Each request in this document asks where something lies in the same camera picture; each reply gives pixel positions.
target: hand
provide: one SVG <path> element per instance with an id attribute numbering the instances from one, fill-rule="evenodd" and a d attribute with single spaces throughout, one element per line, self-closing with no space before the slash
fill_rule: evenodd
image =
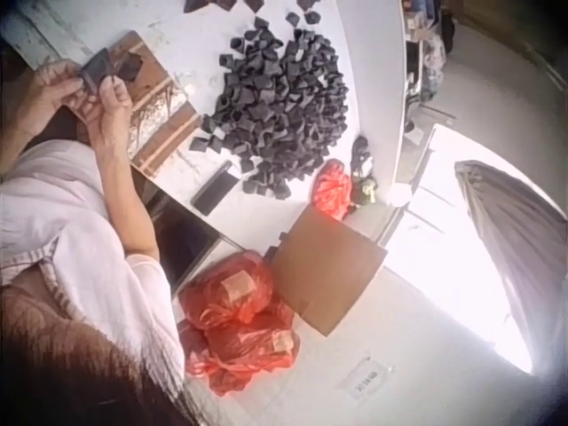
<path id="1" fill-rule="evenodd" d="M 15 126 L 31 138 L 39 135 L 64 105 L 65 99 L 83 87 L 79 66 L 70 60 L 44 64 L 34 78 L 15 115 Z"/>
<path id="2" fill-rule="evenodd" d="M 99 98 L 81 93 L 71 99 L 69 107 L 81 119 L 89 134 L 92 148 L 126 154 L 130 142 L 132 99 L 124 81 L 106 77 L 99 87 Z"/>

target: pink shirt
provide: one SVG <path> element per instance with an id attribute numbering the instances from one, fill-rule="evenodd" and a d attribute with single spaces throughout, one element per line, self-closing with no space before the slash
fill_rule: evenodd
<path id="1" fill-rule="evenodd" d="M 181 388 L 185 361 L 170 285 L 151 257 L 124 256 L 88 146 L 53 140 L 24 153 L 0 185 L 0 217 L 2 285 L 39 264 L 71 318 L 143 359 L 166 389 Z"/>

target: sunlight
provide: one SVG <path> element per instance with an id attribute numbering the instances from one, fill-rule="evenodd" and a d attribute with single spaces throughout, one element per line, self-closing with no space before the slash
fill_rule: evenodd
<path id="1" fill-rule="evenodd" d="M 510 315 L 501 276 L 469 219 L 454 159 L 440 141 L 448 135 L 436 132 L 432 139 L 437 151 L 387 244 L 385 265 L 530 374 L 531 358 Z M 452 144 L 457 145 L 455 136 Z"/>

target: white table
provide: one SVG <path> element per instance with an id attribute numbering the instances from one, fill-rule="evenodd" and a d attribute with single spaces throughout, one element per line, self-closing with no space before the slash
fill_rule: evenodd
<path id="1" fill-rule="evenodd" d="M 347 99 L 349 129 L 329 157 L 339 158 L 349 166 L 351 144 L 359 134 L 350 56 L 335 2 L 321 2 L 315 9 L 322 15 L 315 29 L 337 49 L 340 70 L 351 88 Z M 183 14 L 182 10 L 183 2 L 178 0 L 40 0 L 33 7 L 20 6 L 20 13 L 9 16 L 0 29 L 32 67 L 37 67 L 48 55 L 84 63 L 94 52 L 112 45 L 128 30 L 136 30 L 184 89 L 196 110 L 200 114 L 211 114 L 224 84 L 225 71 L 218 65 L 218 55 L 230 52 L 232 37 L 242 36 L 253 27 L 254 13 L 243 2 L 238 2 L 230 12 L 215 5 L 191 14 Z M 269 1 L 258 15 L 269 20 L 272 32 L 286 42 L 293 36 L 293 28 L 285 21 L 291 11 L 302 14 L 296 0 Z M 227 158 L 237 164 L 238 159 L 228 152 L 189 152 L 189 142 L 190 139 L 162 165 L 154 182 L 199 215 L 191 206 L 191 199 Z M 238 185 L 204 220 L 243 248 L 264 253 L 278 242 L 280 233 L 289 230 L 303 211 L 309 200 L 312 179 L 304 182 L 296 179 L 290 182 L 290 187 L 292 197 L 278 201 L 245 194 Z"/>

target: dark hair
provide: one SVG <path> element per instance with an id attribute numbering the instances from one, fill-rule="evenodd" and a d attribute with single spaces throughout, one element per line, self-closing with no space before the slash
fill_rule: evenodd
<path id="1" fill-rule="evenodd" d="M 4 424 L 204 424 L 185 392 L 167 394 L 98 330 L 66 319 L 50 324 L 33 305 L 5 309 L 2 293 Z"/>

